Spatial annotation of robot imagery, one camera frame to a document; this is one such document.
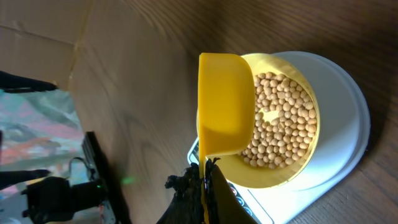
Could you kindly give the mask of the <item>yellow measuring scoop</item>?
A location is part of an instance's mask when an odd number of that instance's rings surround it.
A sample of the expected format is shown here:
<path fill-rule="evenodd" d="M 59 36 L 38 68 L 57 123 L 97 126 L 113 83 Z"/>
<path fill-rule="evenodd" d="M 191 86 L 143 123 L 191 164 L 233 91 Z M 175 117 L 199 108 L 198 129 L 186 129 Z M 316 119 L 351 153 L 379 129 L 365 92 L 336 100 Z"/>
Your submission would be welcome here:
<path fill-rule="evenodd" d="M 238 153 L 254 128 L 254 80 L 248 63 L 235 54 L 202 53 L 198 66 L 200 177 L 206 157 Z"/>

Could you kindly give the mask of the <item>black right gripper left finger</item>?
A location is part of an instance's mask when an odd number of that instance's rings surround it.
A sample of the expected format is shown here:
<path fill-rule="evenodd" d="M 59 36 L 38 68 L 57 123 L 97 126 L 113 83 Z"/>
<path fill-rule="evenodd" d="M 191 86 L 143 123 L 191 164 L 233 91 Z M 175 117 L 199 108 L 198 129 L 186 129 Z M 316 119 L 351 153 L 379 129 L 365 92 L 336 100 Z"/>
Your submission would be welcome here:
<path fill-rule="evenodd" d="M 201 224 L 204 221 L 204 208 L 201 204 L 201 184 L 199 166 L 191 163 L 182 176 L 170 175 L 166 189 L 174 189 L 171 203 L 157 224 Z"/>

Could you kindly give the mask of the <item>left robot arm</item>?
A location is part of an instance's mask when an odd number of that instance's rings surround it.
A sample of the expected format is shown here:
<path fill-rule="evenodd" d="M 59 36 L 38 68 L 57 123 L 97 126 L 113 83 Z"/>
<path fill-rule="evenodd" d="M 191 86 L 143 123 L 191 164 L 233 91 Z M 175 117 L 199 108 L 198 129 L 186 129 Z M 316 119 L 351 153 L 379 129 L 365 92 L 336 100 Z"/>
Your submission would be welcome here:
<path fill-rule="evenodd" d="M 69 221 L 76 212 L 100 205 L 105 193 L 100 180 L 70 185 L 67 179 L 47 177 L 22 191 L 27 196 L 22 216 L 34 224 Z"/>

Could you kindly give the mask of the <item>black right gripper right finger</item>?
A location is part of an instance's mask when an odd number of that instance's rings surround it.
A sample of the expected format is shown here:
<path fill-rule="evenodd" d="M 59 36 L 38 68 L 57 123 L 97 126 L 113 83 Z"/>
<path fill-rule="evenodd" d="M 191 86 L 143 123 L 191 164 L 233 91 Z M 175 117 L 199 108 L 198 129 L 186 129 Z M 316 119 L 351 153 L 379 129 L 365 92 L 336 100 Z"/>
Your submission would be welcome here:
<path fill-rule="evenodd" d="M 238 202 L 221 169 L 220 158 L 208 159 L 205 164 L 205 202 L 209 224 L 256 224 Z"/>

